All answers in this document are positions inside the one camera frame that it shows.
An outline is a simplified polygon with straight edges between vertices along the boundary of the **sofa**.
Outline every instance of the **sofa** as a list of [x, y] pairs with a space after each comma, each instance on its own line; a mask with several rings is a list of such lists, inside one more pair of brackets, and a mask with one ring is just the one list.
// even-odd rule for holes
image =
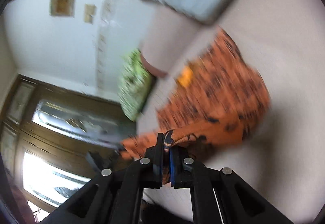
[[[291, 221], [311, 222], [325, 203], [322, 1], [232, 0], [210, 26], [179, 16], [167, 7], [158, 8], [144, 40], [141, 52], [147, 63], [166, 75], [158, 79], [137, 120], [138, 134], [158, 128], [156, 109], [167, 102], [175, 79], [189, 60], [207, 48], [217, 26], [222, 27], [245, 62], [261, 74], [272, 104], [250, 139], [219, 149], [204, 164], [217, 170], [232, 168]], [[163, 42], [168, 43], [165, 50], [159, 45]], [[187, 189], [173, 189], [170, 184], [145, 189], [144, 199], [193, 219]]]

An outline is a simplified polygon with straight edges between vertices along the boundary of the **silver screw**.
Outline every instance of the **silver screw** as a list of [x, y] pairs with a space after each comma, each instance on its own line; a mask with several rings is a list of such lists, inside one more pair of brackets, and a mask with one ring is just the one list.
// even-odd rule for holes
[[140, 160], [140, 163], [141, 164], [148, 164], [150, 162], [150, 159], [149, 158], [142, 158], [141, 160]]
[[112, 170], [109, 168], [102, 170], [102, 176], [109, 176], [109, 175], [111, 175], [111, 173], [112, 173]]
[[222, 172], [224, 175], [231, 175], [232, 174], [232, 169], [229, 167], [222, 168]]
[[194, 160], [193, 160], [192, 158], [189, 158], [189, 157], [188, 157], [188, 158], [185, 158], [185, 159], [184, 159], [184, 163], [185, 163], [185, 164], [192, 164], [192, 163], [194, 163]]

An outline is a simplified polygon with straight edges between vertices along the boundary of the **green pillow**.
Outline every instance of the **green pillow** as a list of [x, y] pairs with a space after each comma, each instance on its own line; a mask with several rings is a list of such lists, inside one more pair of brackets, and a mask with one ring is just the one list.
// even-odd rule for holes
[[125, 59], [119, 82], [120, 104], [125, 115], [135, 121], [147, 100], [154, 77], [143, 67], [141, 52], [132, 51]]

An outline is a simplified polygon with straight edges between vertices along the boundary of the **light switch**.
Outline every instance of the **light switch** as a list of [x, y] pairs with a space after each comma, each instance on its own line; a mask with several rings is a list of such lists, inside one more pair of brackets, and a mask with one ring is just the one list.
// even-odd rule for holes
[[92, 24], [95, 13], [96, 13], [96, 6], [95, 5], [85, 4], [85, 6], [84, 6], [84, 21], [86, 23]]

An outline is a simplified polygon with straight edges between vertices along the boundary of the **orange patterned fabric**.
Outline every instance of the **orange patterned fabric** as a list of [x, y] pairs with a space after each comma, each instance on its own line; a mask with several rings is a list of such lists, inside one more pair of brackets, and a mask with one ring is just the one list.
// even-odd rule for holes
[[190, 84], [178, 85], [157, 111], [159, 130], [124, 140], [124, 158], [143, 157], [146, 148], [155, 145], [158, 132], [165, 133], [165, 151], [177, 144], [239, 144], [262, 119], [270, 104], [268, 90], [223, 29], [188, 66], [193, 71]]

